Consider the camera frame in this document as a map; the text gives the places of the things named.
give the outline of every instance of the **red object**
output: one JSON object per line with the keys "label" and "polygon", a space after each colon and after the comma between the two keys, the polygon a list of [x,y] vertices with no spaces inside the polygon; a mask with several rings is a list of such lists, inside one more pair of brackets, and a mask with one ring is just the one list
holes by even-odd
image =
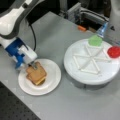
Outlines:
{"label": "red object", "polygon": [[111,58],[118,58],[120,56],[120,47],[113,46],[108,49],[107,53]]}
{"label": "red object", "polygon": [[81,25],[78,26],[78,29],[81,30],[81,31],[84,31],[84,32],[87,30],[85,27],[83,27]]}

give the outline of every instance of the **table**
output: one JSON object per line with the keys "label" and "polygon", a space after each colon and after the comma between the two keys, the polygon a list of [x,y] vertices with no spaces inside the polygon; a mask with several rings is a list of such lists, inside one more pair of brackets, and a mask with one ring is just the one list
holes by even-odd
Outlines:
{"label": "table", "polygon": [[[18,85],[19,72],[15,63],[0,48],[0,81],[24,102],[42,120],[118,120],[120,114],[120,75],[105,88],[97,91],[85,91],[76,88],[69,81],[63,65],[67,48],[80,39],[86,39],[93,33],[81,32],[77,26],[49,12],[33,24],[37,37],[39,58],[55,61],[61,71],[59,86],[50,94],[30,96]],[[33,47],[30,29],[22,36]]]}

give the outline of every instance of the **blue robot part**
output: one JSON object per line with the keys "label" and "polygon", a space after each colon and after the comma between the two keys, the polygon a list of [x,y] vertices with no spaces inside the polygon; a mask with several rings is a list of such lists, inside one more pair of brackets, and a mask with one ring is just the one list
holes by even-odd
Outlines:
{"label": "blue robot part", "polygon": [[16,69],[21,66],[22,63],[24,63],[23,57],[25,56],[24,54],[19,54],[19,48],[24,45],[26,49],[28,50],[27,46],[25,43],[20,39],[17,38],[14,42],[12,42],[5,50],[9,53],[11,57],[15,56],[17,59],[16,63]]}

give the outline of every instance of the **white plate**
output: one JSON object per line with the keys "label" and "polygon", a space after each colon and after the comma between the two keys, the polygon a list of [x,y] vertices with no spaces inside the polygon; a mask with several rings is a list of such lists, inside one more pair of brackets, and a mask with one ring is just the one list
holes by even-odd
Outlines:
{"label": "white plate", "polygon": [[[109,81],[111,81],[119,72],[120,69],[120,59],[111,59],[110,62],[108,61],[97,61],[95,60],[97,66],[100,69],[100,72],[98,74],[90,74],[87,72],[80,71],[78,67],[76,66],[76,63],[73,59],[74,54],[78,54],[80,56],[86,56],[86,52],[84,49],[84,46],[88,45],[88,39],[79,40],[75,43],[73,43],[66,51],[65,57],[64,57],[64,66],[67,71],[67,73],[78,82],[81,82],[83,84],[87,85],[101,85],[105,84]],[[104,52],[107,54],[108,48],[111,47],[110,44],[103,41],[102,47],[104,47]],[[91,54],[94,54],[97,50],[89,48],[89,51]],[[100,56],[96,56],[99,59],[105,58],[104,54],[100,54]],[[81,63],[83,61],[84,57],[79,57],[78,62]],[[88,68],[85,68],[87,71],[91,70],[94,71],[94,68],[90,68],[91,66],[88,66]]]}
{"label": "white plate", "polygon": [[61,71],[56,63],[48,59],[38,59],[45,71],[47,72],[47,77],[45,82],[40,86],[35,86],[30,80],[26,78],[25,69],[21,70],[18,76],[18,82],[21,89],[30,95],[44,95],[53,91],[59,84],[61,80]]}

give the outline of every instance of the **sandwich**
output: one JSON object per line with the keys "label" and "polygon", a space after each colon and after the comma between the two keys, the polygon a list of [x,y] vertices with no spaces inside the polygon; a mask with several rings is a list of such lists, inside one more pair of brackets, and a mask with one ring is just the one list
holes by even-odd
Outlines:
{"label": "sandwich", "polygon": [[32,66],[29,66],[26,69],[26,78],[29,79],[34,85],[38,86],[45,82],[47,73],[39,62],[36,62],[35,65],[37,67],[36,69]]}

